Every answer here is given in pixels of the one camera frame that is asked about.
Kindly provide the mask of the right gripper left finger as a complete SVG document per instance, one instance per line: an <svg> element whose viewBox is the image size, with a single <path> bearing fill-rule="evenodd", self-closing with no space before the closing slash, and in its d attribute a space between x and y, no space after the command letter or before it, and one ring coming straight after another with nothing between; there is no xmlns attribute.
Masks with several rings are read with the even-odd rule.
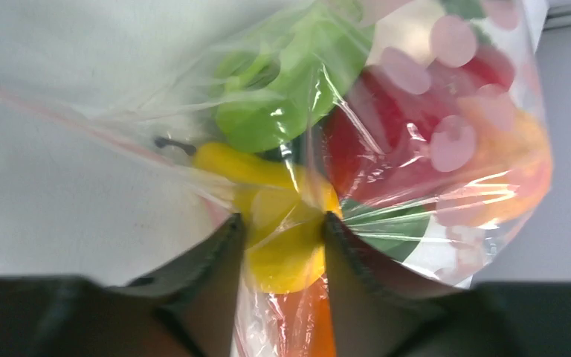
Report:
<svg viewBox="0 0 571 357"><path fill-rule="evenodd" d="M244 243L235 213L125 286L0 277L0 356L228 356Z"/></svg>

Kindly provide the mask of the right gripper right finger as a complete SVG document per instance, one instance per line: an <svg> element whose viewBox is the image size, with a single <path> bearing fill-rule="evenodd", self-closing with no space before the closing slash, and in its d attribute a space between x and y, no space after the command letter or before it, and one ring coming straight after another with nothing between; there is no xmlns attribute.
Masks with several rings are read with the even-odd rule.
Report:
<svg viewBox="0 0 571 357"><path fill-rule="evenodd" d="M339 356L571 356L571 282L457 289L368 247L325 215Z"/></svg>

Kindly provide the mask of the fake yellow pepper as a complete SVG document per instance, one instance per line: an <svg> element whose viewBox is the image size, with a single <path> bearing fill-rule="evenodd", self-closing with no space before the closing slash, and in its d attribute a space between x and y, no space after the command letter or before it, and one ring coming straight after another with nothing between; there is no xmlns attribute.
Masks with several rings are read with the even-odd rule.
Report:
<svg viewBox="0 0 571 357"><path fill-rule="evenodd" d="M320 278L325 272L321 223L326 212L342 214L334 187L321 174L219 142L201 145L193 165L233 183L233 207L248 234L248 268L260 291L298 292Z"/></svg>

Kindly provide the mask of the clear zip top bag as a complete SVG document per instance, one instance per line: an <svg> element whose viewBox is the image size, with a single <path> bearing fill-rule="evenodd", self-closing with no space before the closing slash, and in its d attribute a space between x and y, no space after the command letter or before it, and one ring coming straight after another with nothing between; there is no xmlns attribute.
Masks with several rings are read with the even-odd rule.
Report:
<svg viewBox="0 0 571 357"><path fill-rule="evenodd" d="M49 78L84 51L57 29L83 3L0 1L0 97L170 167L240 215L242 301L258 320L236 322L241 356L336 354L326 214L400 266L421 243L471 253L451 284L548 191L549 139L500 39L524 35L519 1L297 1L240 30L225 27L229 1L204 5L193 21L219 36L186 33L196 54L87 110Z"/></svg>

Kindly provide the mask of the fake peach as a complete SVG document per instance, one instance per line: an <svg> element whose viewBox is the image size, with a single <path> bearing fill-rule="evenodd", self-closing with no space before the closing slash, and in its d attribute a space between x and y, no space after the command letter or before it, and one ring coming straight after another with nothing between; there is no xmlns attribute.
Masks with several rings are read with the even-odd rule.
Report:
<svg viewBox="0 0 571 357"><path fill-rule="evenodd" d="M504 95L462 97L457 103L477 133L477 146L441 193L435 211L438 223L498 225L534 209L552 180L546 127Z"/></svg>

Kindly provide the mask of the fake orange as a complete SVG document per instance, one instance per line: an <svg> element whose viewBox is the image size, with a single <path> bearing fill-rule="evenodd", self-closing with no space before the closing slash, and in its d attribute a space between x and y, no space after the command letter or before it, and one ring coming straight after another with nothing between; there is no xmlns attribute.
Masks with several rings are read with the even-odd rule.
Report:
<svg viewBox="0 0 571 357"><path fill-rule="evenodd" d="M336 356L326 276L308 288L269 294L268 335L278 356Z"/></svg>

